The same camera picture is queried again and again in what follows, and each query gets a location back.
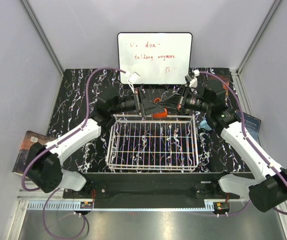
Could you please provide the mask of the red orange mug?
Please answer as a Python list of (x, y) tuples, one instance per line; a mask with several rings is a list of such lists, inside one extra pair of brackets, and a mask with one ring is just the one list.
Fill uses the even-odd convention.
[[(154, 99), (154, 103), (157, 104), (161, 101), (160, 98), (155, 98)], [(163, 108), (163, 111), (159, 111), (158, 113), (154, 113), (152, 115), (153, 118), (159, 118), (159, 119), (163, 119), (166, 118), (168, 116), (168, 110), (166, 108)]]

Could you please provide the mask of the light blue mug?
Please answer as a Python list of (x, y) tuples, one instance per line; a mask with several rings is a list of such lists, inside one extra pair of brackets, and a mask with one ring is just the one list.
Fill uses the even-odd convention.
[(206, 131), (211, 131), (212, 128), (208, 125), (207, 121), (204, 119), (199, 123), (199, 128), (204, 129)]

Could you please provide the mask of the white wire dish rack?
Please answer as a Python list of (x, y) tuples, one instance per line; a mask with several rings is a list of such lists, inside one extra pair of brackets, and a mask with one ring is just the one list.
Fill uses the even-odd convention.
[(106, 165), (113, 172), (193, 172), (199, 165), (194, 115), (116, 114)]

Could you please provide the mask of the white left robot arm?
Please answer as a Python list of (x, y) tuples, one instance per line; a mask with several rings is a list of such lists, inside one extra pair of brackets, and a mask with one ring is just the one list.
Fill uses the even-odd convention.
[(56, 189), (73, 190), (80, 198), (91, 194), (91, 185), (84, 175), (64, 170), (64, 162), (89, 141), (97, 139), (115, 123), (116, 114), (135, 111), (140, 117), (164, 114), (166, 110), (148, 99), (140, 89), (121, 97), (114, 88), (106, 88), (97, 98), (93, 111), (61, 137), (46, 144), (34, 143), (28, 152), (21, 185), (26, 191), (25, 180), (31, 180), (37, 190), (50, 193)]

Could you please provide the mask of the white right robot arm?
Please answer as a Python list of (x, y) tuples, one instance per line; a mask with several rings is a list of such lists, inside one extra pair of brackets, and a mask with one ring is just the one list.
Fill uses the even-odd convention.
[(246, 131), (245, 116), (226, 105), (226, 93), (233, 90), (221, 79), (208, 80), (201, 93), (194, 93), (190, 84), (185, 84), (170, 97), (158, 102), (167, 110), (180, 114), (188, 110), (203, 112), (201, 129), (214, 130), (242, 158), (254, 179), (237, 177), (226, 173), (210, 186), (215, 198), (227, 193), (248, 197), (252, 204), (265, 213), (287, 201), (287, 168), (276, 162)]

